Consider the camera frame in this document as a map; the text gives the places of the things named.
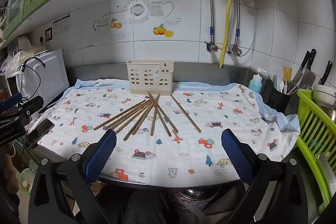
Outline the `wooden chopstick three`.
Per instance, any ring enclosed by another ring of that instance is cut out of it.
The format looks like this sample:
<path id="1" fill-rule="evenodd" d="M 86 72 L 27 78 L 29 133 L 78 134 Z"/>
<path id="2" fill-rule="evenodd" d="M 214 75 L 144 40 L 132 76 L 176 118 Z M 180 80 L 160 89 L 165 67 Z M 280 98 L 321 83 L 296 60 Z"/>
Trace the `wooden chopstick three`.
<path id="1" fill-rule="evenodd" d="M 122 130 L 124 130 L 126 127 L 128 127 L 134 120 L 135 122 L 131 126 L 131 128 L 128 131 L 128 135 L 131 135 L 135 129 L 135 126 L 137 125 L 137 117 L 141 115 L 149 106 L 151 106 L 151 102 L 146 102 L 143 106 L 141 106 L 138 110 L 135 111 L 134 114 L 132 114 L 127 120 L 122 122 L 122 124 L 116 129 L 115 133 L 118 134 Z"/>

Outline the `wooden chopstick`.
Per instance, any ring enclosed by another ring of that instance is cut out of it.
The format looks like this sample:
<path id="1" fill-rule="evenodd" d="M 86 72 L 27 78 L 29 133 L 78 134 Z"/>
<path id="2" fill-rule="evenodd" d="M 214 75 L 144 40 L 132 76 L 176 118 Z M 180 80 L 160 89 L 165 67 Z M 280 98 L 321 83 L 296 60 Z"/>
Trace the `wooden chopstick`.
<path id="1" fill-rule="evenodd" d="M 193 121 L 193 119 L 189 116 L 189 113 L 182 107 L 182 105 L 175 99 L 175 97 L 173 96 L 173 94 L 170 94 L 171 98 L 173 99 L 173 101 L 177 104 L 177 106 L 181 109 L 181 111 L 183 112 L 183 114 L 186 116 L 186 118 L 190 121 L 190 123 L 194 126 L 194 128 L 201 133 L 202 130 L 198 127 L 198 125 Z"/>

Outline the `wooden chopstick two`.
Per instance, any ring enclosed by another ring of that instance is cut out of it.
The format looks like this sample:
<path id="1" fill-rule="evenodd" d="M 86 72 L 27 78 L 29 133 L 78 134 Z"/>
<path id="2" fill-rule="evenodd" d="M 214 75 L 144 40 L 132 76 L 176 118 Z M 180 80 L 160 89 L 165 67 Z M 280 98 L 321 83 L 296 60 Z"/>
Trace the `wooden chopstick two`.
<path id="1" fill-rule="evenodd" d="M 112 123 L 103 126 L 104 130 L 108 130 L 108 129 L 115 129 L 116 127 L 118 127 L 119 125 L 123 124 L 123 122 L 125 122 L 128 118 L 132 117 L 135 113 L 137 113 L 139 110 L 143 109 L 145 106 L 147 106 L 149 104 L 149 100 L 139 104 L 138 106 L 135 106 L 133 109 L 131 109 L 130 111 L 128 111 L 126 114 L 123 114 L 122 116 L 120 116 L 119 118 L 117 118 L 115 121 L 113 121 Z"/>

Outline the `wooden chopstick one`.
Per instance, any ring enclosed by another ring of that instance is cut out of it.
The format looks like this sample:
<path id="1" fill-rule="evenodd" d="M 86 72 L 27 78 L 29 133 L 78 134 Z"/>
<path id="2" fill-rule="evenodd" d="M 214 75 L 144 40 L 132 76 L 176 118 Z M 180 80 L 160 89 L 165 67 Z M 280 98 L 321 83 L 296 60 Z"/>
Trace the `wooden chopstick one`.
<path id="1" fill-rule="evenodd" d="M 142 105 L 144 102 L 146 102 L 146 100 L 142 100 L 141 102 L 129 107 L 128 109 L 126 110 L 123 110 L 122 112 L 118 113 L 117 115 L 113 116 L 112 118 L 109 118 L 107 121 L 97 125 L 96 127 L 93 128 L 93 130 L 97 130 L 97 129 L 100 129 L 102 128 L 103 126 L 105 126 L 106 124 L 109 124 L 110 122 L 112 122 L 113 120 L 123 116 L 124 114 L 130 112 L 131 110 L 137 108 L 138 106 Z"/>

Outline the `wooden chopstick six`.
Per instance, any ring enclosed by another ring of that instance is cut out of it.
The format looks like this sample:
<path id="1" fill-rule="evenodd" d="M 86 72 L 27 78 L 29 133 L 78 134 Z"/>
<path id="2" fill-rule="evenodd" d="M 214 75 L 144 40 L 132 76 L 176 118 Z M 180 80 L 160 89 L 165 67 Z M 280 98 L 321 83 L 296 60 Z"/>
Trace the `wooden chopstick six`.
<path id="1" fill-rule="evenodd" d="M 160 97 L 160 94 L 158 94 L 156 99 L 155 99 L 156 103 L 159 101 L 159 97 Z M 153 119 L 152 119 L 152 123 L 151 123 L 150 136 L 154 135 L 155 121 L 156 121 L 156 117 L 157 117 L 157 106 L 155 104 L 153 104 L 153 107 L 154 107 L 154 113 L 153 113 Z"/>

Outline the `wooden chopstick four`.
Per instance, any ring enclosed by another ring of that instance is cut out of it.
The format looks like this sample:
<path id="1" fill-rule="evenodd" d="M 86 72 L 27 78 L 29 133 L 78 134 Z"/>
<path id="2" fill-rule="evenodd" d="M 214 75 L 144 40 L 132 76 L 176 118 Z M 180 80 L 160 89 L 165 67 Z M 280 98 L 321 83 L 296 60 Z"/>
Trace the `wooden chopstick four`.
<path id="1" fill-rule="evenodd" d="M 127 141 L 127 139 L 130 137 L 130 135 L 134 135 L 137 132 L 140 125 L 142 125 L 143 120 L 148 115 L 148 112 L 150 112 L 150 110 L 152 109 L 153 102 L 157 102 L 158 98 L 159 98 L 159 96 L 157 96 L 157 98 L 155 100 L 150 99 L 149 103 L 148 103 L 148 106 L 146 106 L 144 108 L 144 110 L 140 111 L 139 119 L 136 121 L 136 123 L 133 125 L 133 127 L 129 130 L 129 132 L 124 136 L 123 141 Z"/>

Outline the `wooden chopstick five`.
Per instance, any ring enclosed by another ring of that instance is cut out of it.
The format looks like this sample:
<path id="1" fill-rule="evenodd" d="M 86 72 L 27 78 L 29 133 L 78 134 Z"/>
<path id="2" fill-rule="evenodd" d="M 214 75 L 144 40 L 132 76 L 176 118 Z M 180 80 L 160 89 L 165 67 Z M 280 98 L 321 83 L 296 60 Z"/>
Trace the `wooden chopstick five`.
<path id="1" fill-rule="evenodd" d="M 143 124 L 144 120 L 146 119 L 148 113 L 151 111 L 153 108 L 153 103 L 150 102 L 149 106 L 145 109 L 145 111 L 141 114 L 139 120 L 136 122 L 136 124 L 132 127 L 131 134 L 135 135 L 140 126 Z"/>

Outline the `black smartphone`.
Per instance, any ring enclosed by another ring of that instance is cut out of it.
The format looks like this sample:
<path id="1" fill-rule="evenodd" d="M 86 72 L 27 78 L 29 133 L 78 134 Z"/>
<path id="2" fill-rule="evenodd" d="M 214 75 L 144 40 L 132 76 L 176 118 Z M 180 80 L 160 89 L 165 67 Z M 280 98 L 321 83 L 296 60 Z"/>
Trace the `black smartphone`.
<path id="1" fill-rule="evenodd" d="M 37 145 L 38 141 L 41 140 L 50 130 L 52 130 L 55 125 L 49 120 L 44 120 L 40 125 L 38 125 L 31 133 L 29 133 L 25 139 L 25 147 L 27 149 L 32 149 Z"/>

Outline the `white microwave oven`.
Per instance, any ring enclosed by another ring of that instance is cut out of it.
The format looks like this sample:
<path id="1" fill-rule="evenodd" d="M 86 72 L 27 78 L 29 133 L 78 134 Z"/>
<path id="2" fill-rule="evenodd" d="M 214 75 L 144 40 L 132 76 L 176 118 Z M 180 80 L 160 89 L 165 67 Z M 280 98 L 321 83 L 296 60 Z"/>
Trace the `white microwave oven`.
<path id="1" fill-rule="evenodd" d="M 49 105 L 70 85 L 61 50 L 42 51 L 33 57 L 20 51 L 1 69 L 10 94 L 20 92 L 23 98 L 31 100 L 41 96 L 43 106 Z"/>

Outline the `black utensil cup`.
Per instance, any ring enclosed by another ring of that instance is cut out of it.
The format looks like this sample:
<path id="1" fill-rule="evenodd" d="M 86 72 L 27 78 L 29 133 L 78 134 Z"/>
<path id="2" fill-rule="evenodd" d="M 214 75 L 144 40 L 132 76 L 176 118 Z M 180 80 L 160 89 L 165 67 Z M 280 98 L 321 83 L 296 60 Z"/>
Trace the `black utensil cup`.
<path id="1" fill-rule="evenodd" d="M 272 109 L 275 109 L 277 112 L 284 114 L 290 98 L 290 95 L 284 94 L 277 89 L 272 88 L 266 104 Z"/>

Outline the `teal soap pump bottle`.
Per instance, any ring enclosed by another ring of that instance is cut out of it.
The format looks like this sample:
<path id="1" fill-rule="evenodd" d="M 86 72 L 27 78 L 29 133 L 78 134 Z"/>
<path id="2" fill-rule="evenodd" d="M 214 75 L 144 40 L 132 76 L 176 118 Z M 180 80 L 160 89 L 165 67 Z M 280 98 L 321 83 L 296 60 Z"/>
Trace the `teal soap pump bottle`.
<path id="1" fill-rule="evenodd" d="M 261 74 L 264 72 L 262 68 L 257 68 L 257 73 L 253 75 L 252 79 L 249 82 L 248 88 L 255 93 L 260 94 L 263 86 L 263 77 Z"/>

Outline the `green plastic dish rack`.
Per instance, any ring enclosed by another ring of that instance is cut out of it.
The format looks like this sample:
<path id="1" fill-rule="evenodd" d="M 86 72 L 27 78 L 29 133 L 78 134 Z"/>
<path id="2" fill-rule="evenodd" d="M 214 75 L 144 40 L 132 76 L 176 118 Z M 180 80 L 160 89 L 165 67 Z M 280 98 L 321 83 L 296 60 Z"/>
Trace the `green plastic dish rack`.
<path id="1" fill-rule="evenodd" d="M 335 123 L 313 101 L 313 91 L 299 89 L 298 118 L 301 129 L 296 145 L 307 161 L 323 199 L 319 212 L 323 212 L 332 199 L 327 182 L 318 166 L 318 158 L 324 156 L 335 173 Z"/>

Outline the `cleaver knife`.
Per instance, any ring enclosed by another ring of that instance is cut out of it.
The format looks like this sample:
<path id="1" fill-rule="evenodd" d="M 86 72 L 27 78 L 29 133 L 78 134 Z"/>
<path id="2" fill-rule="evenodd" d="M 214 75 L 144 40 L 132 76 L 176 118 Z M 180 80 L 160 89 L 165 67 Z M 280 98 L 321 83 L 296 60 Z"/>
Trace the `cleaver knife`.
<path id="1" fill-rule="evenodd" d="M 306 52 L 299 70 L 295 74 L 294 79 L 291 81 L 294 86 L 299 88 L 303 88 L 304 86 L 312 87 L 315 80 L 315 74 L 311 71 L 311 66 L 314 62 L 316 54 L 317 51 L 315 48 Z"/>

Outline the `white bowl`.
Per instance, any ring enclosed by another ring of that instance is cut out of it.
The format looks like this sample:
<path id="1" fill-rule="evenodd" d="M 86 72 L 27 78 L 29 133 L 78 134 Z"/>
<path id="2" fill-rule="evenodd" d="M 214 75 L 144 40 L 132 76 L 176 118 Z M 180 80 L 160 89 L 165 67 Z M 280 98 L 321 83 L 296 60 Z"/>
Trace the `white bowl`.
<path id="1" fill-rule="evenodd" d="M 326 87 L 324 85 L 316 84 L 313 86 L 313 98 L 315 103 L 319 106 L 334 108 L 335 107 L 335 89 Z"/>

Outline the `beige plastic utensil holder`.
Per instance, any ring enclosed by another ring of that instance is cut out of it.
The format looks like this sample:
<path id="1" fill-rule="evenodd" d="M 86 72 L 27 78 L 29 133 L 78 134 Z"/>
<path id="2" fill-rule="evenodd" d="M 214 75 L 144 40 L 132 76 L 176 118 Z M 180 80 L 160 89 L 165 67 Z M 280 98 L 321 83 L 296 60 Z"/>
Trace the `beige plastic utensil holder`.
<path id="1" fill-rule="evenodd" d="M 161 94 L 169 96 L 173 89 L 173 60 L 132 59 L 127 63 L 132 94 Z"/>

